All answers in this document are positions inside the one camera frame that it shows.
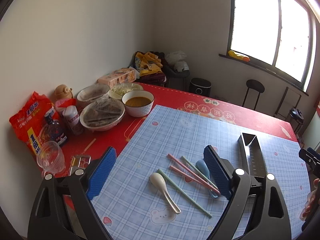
bowl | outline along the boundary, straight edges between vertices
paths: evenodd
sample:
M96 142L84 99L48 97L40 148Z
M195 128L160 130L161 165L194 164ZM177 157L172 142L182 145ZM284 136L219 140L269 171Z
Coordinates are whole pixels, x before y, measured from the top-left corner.
M90 131L107 131L124 117L124 104L113 98L101 97L86 106L80 115L80 123Z
M89 87L82 89L78 95L77 100L81 107L86 107L87 105L91 104L92 102L96 101L98 98L104 96L108 98L108 92L110 87L106 84L93 84Z
M109 91L109 96L121 100L126 93L134 90L143 90L143 87L136 83L122 83L112 87Z
M135 97L145 97L151 100L151 103L146 106L127 106L125 103ZM150 113L153 101L155 100L155 97L152 93L145 91L145 90L135 90L126 93L122 97L122 103L124 103L124 108L126 112L131 115L132 117L143 117Z

pink chopsticks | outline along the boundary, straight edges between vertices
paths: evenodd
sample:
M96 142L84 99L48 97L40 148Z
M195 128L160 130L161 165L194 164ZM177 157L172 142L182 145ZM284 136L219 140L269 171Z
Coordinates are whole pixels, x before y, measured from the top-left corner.
M209 184L203 184L201 181L197 180L197 179L194 178L194 177L191 177L190 175L188 175L188 174L184 173L183 171L179 170L178 168L176 168L176 167L174 167L174 166L172 166L172 165L170 165L169 168L172 169L173 171L179 173L180 175L183 175L183 176L185 176L185 177L187 177L187 178L189 178L189 179L191 179L191 180L193 180L193 181L195 181L195 182L203 185L204 187L212 190L212 186L211 186L211 185L209 185Z
M214 187L212 187L209 183L207 183L205 180L203 180L202 178L200 178L198 175L196 175L191 169L189 169L186 165L184 165L181 161L179 161L177 158L175 158L174 156L172 156L170 153L168 154L168 157L170 159L172 159L173 161L175 161L176 163L178 163L182 168L186 169L187 171L189 171L193 176L195 176L195 178L189 176L188 174L184 173L183 171L179 170L178 168L174 167L174 166L170 166L170 168L186 177L188 177L189 179L200 183L201 185L203 185L204 187L213 190L214 192L216 192L217 194L220 194L220 192L215 189Z

ceramic spoon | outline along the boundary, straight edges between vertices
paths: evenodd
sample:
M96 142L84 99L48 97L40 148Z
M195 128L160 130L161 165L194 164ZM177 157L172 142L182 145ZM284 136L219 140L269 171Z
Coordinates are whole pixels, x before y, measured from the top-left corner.
M159 190L167 199L169 205L171 206L172 210L174 213L176 214L180 214L181 210L180 208L176 205L175 202L173 202L172 198L170 197L168 190L167 190L167 186L165 185L165 181L164 178L159 174L159 173L152 173L150 175L150 180L151 183L153 184L153 186L156 187L157 190Z
M201 171L201 173L204 176L206 176L208 179L210 179L210 171L209 171L207 165L205 164L204 160L197 161L196 167L198 168L199 171ZM209 190L209 193L212 198L218 197L218 195L212 190Z

orange soup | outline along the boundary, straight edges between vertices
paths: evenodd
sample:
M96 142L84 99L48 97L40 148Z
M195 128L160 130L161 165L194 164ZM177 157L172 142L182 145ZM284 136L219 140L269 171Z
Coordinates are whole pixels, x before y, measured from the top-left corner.
M146 106L151 103L151 100L149 98L145 97L135 97L130 98L128 101L126 101L127 106L133 106L133 107L140 107L140 106Z

chopsticks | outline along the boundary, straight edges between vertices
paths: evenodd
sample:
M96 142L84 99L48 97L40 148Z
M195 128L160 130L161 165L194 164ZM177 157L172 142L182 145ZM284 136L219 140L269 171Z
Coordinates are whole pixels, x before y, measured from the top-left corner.
M206 187L207 189L214 190L214 188L213 188L211 185L209 185L208 183L204 184L204 183L202 183L201 181L197 180L196 178L194 178L194 177L192 177L192 176L184 173L183 171L179 170L178 168L176 168L176 167L174 167L174 166L172 166L172 165L170 165L169 168L172 169L173 171L179 173L180 175L183 175L183 176L185 176L185 177L187 177L187 178L189 178L189 179L191 179L191 180L193 180L193 181L195 181L195 182L203 185L203 186Z
M167 179L178 191L180 191L188 200L190 200L194 205L196 205L200 210L202 210L204 213L206 213L209 217L212 217L212 215L205 210L202 206L200 206L196 201L194 201L187 193L185 193L177 184L175 184L161 169L158 169L158 173L162 175L165 179Z
M220 192L214 188L213 186L211 186L209 183L207 183L205 180L203 180L202 178L200 178L197 174L195 174L191 169L189 169L186 165L184 165L181 161L179 161L177 158L175 158L173 155L171 155L170 153L168 154L168 157L170 159L172 159L173 161L175 161L176 163L178 163L182 168L186 169L188 172L190 172L193 176L195 176L195 180L196 182L200 183L201 185L209 188L210 190L216 192L217 194L220 194Z
M218 187L217 187L216 185L214 185L214 184L212 183L212 181L209 180L206 176L204 176L204 175L202 174L202 172L199 171L185 156L181 156L181 158L184 159L184 161L185 161L186 163L188 163L192 168L194 168L194 169L199 173L199 175L202 177L202 179L204 179L206 182L208 182L209 184L211 184L211 186L213 186L213 187L215 187L216 189L218 189Z

